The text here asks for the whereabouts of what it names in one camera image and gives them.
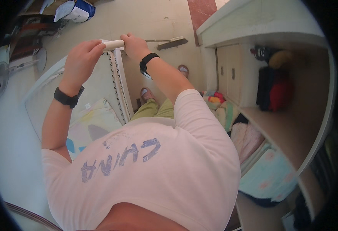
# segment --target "black strap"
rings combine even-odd
[[[160,56],[158,56],[156,53],[150,53],[142,59],[142,61],[139,63],[139,68],[141,69],[141,72],[148,74],[146,64],[155,57],[160,58]]]
[[[78,103],[79,96],[82,94],[84,87],[82,86],[79,90],[78,95],[70,97],[59,90],[59,87],[56,88],[54,93],[54,98],[64,105],[70,105],[70,108],[75,108]]]

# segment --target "white t-shirt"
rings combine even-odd
[[[139,118],[94,141],[71,164],[42,149],[47,198],[62,229],[95,229],[132,203],[189,230],[223,231],[240,181],[236,148],[196,90],[174,118]]]

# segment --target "white cylinder handle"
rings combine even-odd
[[[106,45],[106,48],[103,51],[111,51],[116,48],[124,46],[124,41],[123,40],[114,40],[114,41],[108,41],[108,42],[103,42],[103,44]]]

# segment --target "foot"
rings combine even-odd
[[[149,88],[142,88],[141,89],[141,97],[142,97],[142,100],[145,103],[149,99],[153,99],[153,100],[157,101],[156,98],[155,98],[155,96],[153,95],[152,91]]]
[[[185,65],[179,65],[178,70],[188,79],[188,67]]]

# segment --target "cabinet handle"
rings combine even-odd
[[[236,78],[236,70],[232,68],[232,79],[234,80]]]

